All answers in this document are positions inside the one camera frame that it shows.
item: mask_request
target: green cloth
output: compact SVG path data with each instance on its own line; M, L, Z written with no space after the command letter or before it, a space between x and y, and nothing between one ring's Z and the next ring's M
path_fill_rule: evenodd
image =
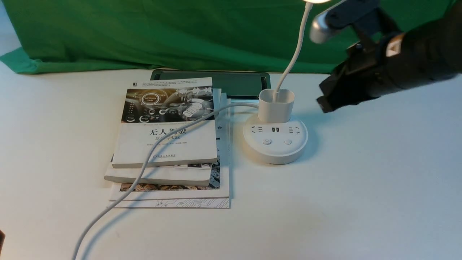
M21 74L158 67L281 72L304 11L301 0L3 2L22 48L0 60ZM315 5L310 18L336 2ZM407 31L442 17L450 2L382 0L382 7ZM322 45L306 37L293 72L330 72L356 41L350 29Z

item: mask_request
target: desk lamp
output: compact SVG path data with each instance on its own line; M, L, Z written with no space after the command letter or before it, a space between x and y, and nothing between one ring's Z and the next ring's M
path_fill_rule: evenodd
M305 0L298 43L289 65L275 89L260 92L258 114L251 116L243 126L244 150L248 156L269 164L287 164L298 159L308 142L305 124L292 115L295 94L280 89L282 82L297 61L302 48L306 21L313 4L329 0Z

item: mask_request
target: book cover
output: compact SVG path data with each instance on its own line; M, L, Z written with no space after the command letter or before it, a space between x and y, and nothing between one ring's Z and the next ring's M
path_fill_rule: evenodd
M127 90L112 166L141 167L162 136L213 112L219 99L213 92L212 78L135 82ZM148 167L214 163L215 136L214 117L178 131L160 143Z
M226 93L222 94L222 105L230 103L226 99ZM168 186L168 185L144 185L138 184L135 190L121 202L119 208L136 208L136 207L211 207L211 208L228 208L229 207L229 169L231 156L231 143L229 142L230 134L230 111L220 113L217 120L216 141L219 161L213 164L212 174L210 175L210 184L208 187L196 186ZM110 201L118 199L125 192L131 183L120 184L114 183L110 196ZM151 201L142 203L133 203L137 201Z

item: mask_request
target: tablet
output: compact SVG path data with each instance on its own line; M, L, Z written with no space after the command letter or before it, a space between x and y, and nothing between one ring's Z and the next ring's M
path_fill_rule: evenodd
M226 71L187 71L156 69L151 80L177 80L211 77L213 88L221 88L231 102L258 103L258 95L263 89L271 88L268 73L226 72Z

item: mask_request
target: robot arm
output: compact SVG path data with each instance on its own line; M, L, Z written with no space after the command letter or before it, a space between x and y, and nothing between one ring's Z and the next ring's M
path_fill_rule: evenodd
M310 38L324 43L351 26L359 42L319 86L324 113L383 95L454 78L462 73L462 0L446 15L402 32L380 0L343 0L320 13ZM372 36L380 32L378 42Z

